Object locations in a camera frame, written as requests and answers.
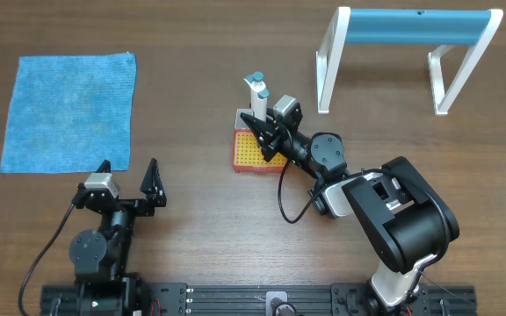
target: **white stand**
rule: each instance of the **white stand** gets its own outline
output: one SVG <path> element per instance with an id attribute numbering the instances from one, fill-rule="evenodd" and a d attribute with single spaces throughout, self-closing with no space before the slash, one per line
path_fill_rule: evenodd
<path id="1" fill-rule="evenodd" d="M 466 57 L 458 70 L 458 74 L 445 93 L 440 57 L 453 46 L 441 45 L 429 53 L 430 83 L 435 105 L 436 115 L 446 115 L 452 102 L 459 94 L 462 86 L 472 73 L 473 68 L 483 55 L 493 35 L 502 20 L 502 10 L 492 9 L 491 19 L 481 33 L 478 42 L 468 48 Z M 329 113 L 329 103 L 335 85 L 337 70 L 343 53 L 343 46 L 347 37 L 351 8 L 338 7 L 329 23 L 320 49 L 315 53 L 316 81 L 317 81 L 317 111 L 320 114 Z"/>

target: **table surface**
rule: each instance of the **table surface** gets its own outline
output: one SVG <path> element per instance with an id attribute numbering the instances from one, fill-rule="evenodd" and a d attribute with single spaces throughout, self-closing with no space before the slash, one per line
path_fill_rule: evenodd
<path id="1" fill-rule="evenodd" d="M 364 282 L 378 264 L 354 217 L 297 225 L 280 217 L 276 174 L 232 169 L 235 109 L 247 107 L 244 75 L 265 73 L 270 104 L 302 104 L 305 134 L 343 136 L 351 170 L 407 157 L 452 208 L 460 237 L 427 274 L 475 285 L 481 315 L 506 314 L 506 2 L 351 1 L 352 7 L 489 9 L 499 32 L 454 102 L 435 117 L 426 54 L 432 47 L 347 46 L 330 115 L 316 112 L 314 55 L 341 1 L 0 1 L 0 161 L 18 57 L 136 55 L 138 78 L 128 172 L 114 175 L 139 197 L 157 158 L 168 207 L 138 219 L 129 270 L 149 282 L 331 284 Z M 463 48 L 446 55 L 455 75 Z M 0 174 L 0 314 L 17 314 L 18 288 L 86 174 Z M 306 203 L 312 180 L 286 174 L 285 208 Z M 38 312 L 43 284 L 74 280 L 69 243 L 99 216 L 74 211 L 25 294 Z"/>

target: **blue cloth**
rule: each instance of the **blue cloth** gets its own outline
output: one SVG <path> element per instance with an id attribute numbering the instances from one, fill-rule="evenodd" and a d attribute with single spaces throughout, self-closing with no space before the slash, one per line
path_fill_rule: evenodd
<path id="1" fill-rule="evenodd" d="M 2 173 L 128 170 L 133 54 L 20 57 Z"/>

